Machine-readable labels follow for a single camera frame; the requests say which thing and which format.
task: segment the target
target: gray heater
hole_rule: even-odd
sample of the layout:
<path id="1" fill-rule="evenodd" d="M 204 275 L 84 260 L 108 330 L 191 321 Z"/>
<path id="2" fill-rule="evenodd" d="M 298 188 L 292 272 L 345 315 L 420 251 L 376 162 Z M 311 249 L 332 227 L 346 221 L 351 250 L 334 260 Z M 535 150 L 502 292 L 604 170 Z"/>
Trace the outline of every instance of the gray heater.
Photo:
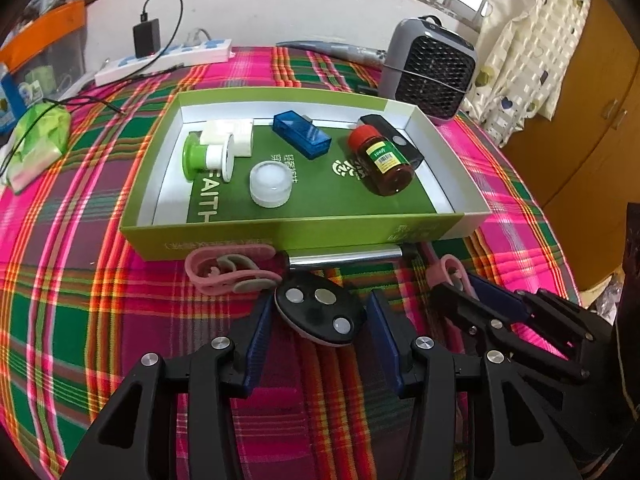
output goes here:
<path id="1" fill-rule="evenodd" d="M 474 46 L 443 28 L 436 16 L 403 20 L 391 38 L 378 95 L 448 121 L 471 87 L 477 60 Z"/>

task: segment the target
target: black charger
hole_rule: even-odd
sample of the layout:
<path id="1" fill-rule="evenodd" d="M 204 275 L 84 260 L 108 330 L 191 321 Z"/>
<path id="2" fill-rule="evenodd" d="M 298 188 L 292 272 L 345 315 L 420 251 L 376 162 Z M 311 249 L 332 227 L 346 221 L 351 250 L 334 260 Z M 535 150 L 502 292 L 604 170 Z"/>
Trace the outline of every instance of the black charger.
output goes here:
<path id="1" fill-rule="evenodd" d="M 160 20 L 149 21 L 146 10 L 140 14 L 140 23 L 133 27 L 133 45 L 138 59 L 160 52 Z"/>

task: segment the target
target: green cardboard tray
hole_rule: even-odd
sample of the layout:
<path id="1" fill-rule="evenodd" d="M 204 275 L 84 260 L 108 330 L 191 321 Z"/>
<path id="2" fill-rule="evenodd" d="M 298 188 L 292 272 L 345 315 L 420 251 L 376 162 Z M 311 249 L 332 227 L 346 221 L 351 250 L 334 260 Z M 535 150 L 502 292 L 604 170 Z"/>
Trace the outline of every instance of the green cardboard tray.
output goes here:
<path id="1" fill-rule="evenodd" d="M 326 155 L 306 160 L 271 130 L 273 116 L 295 110 L 332 136 Z M 380 114 L 425 156 L 411 185 L 392 197 L 360 180 L 346 138 L 366 114 Z M 231 182 L 214 173 L 193 183 L 182 174 L 182 144 L 207 120 L 254 120 L 254 152 L 236 158 Z M 145 260 L 176 260 L 198 247 L 268 243 L 279 250 L 320 249 L 458 238 L 490 214 L 476 184 L 427 117 L 396 101 L 302 88 L 223 88 L 179 93 L 155 132 L 132 186 L 120 231 Z M 289 201 L 255 205 L 249 172 L 263 160 L 295 171 Z"/>

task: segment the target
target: plastic storage box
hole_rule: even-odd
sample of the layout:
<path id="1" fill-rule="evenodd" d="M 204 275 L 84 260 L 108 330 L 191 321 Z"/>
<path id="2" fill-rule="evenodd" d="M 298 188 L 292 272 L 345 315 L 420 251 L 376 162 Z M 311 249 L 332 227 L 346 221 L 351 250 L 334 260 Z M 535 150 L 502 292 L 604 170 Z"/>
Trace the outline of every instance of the plastic storage box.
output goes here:
<path id="1" fill-rule="evenodd" d="M 39 17 L 0 50 L 27 104 L 61 98 L 84 75 L 85 23 L 84 1 L 72 2 Z"/>

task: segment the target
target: blue box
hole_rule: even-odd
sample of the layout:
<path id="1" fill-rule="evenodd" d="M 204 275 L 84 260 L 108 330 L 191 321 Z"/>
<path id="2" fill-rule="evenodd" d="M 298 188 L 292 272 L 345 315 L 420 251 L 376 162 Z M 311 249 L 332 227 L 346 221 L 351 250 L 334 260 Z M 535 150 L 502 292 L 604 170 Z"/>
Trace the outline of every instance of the blue box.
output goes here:
<path id="1" fill-rule="evenodd" d="M 26 111 L 27 107 L 6 65 L 0 64 L 0 137 L 11 133 Z"/>
<path id="2" fill-rule="evenodd" d="M 331 146 L 331 137 L 293 110 L 273 118 L 273 131 L 309 160 L 324 155 Z"/>

